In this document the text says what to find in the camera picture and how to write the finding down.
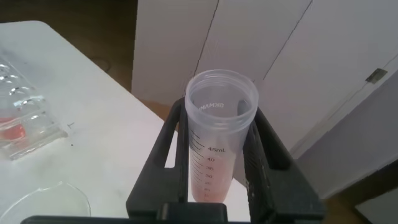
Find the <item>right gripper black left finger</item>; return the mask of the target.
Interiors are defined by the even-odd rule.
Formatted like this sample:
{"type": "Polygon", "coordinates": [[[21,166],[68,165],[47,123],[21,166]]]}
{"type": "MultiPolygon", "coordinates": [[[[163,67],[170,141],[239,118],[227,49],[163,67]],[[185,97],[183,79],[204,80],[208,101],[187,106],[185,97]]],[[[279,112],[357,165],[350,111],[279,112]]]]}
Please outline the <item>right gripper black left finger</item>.
{"type": "Polygon", "coordinates": [[[189,137],[184,99],[177,100],[160,130],[149,157],[127,198],[130,218],[155,218],[166,203],[188,199],[189,137]],[[166,168],[165,162],[172,139],[178,128],[175,163],[166,168]]]}

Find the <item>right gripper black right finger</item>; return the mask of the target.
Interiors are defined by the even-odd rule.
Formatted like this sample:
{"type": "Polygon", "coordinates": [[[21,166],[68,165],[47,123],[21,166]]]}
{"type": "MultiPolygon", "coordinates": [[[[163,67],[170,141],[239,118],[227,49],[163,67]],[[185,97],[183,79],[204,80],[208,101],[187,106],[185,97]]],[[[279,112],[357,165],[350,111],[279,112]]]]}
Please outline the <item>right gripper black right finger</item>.
{"type": "Polygon", "coordinates": [[[321,223],[325,206],[261,110],[243,146],[252,223],[321,223]]]}

